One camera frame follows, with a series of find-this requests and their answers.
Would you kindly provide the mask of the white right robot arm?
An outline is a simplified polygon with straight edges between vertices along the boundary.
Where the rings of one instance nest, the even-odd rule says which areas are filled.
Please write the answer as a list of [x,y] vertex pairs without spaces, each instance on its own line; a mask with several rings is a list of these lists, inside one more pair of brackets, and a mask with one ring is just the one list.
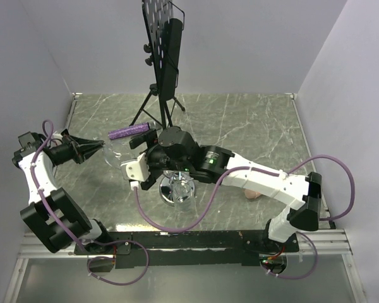
[[152,129],[132,138],[131,148],[145,143],[147,148],[121,165],[132,189],[144,191],[166,170],[187,173],[192,179],[216,186],[232,186],[258,192],[285,204],[282,212],[265,227],[263,244],[278,251],[297,231],[319,228],[322,177],[316,172],[297,175],[254,163],[216,145],[199,145],[177,126],[160,134]]

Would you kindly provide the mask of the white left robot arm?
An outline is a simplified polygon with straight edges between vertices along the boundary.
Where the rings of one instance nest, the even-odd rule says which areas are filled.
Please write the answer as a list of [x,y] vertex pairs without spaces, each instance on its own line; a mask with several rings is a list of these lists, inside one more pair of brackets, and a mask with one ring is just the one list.
[[61,144],[53,147],[43,134],[27,132],[18,138],[21,148],[12,161],[23,171],[29,190],[21,219],[52,253],[67,248],[77,238],[89,241],[89,251],[104,254],[112,246],[110,234],[100,221],[88,219],[54,178],[55,167],[70,160],[83,163],[104,146],[104,141],[72,136],[67,130],[55,137]]

